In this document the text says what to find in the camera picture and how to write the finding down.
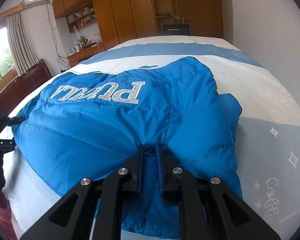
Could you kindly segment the pink sleeve forearm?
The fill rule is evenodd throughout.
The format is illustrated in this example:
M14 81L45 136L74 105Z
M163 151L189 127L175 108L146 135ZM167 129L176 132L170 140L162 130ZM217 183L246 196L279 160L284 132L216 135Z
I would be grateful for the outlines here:
M17 236L12 224L12 211L10 203L6 199L3 192L0 192L0 227L9 237L9 239L17 240Z

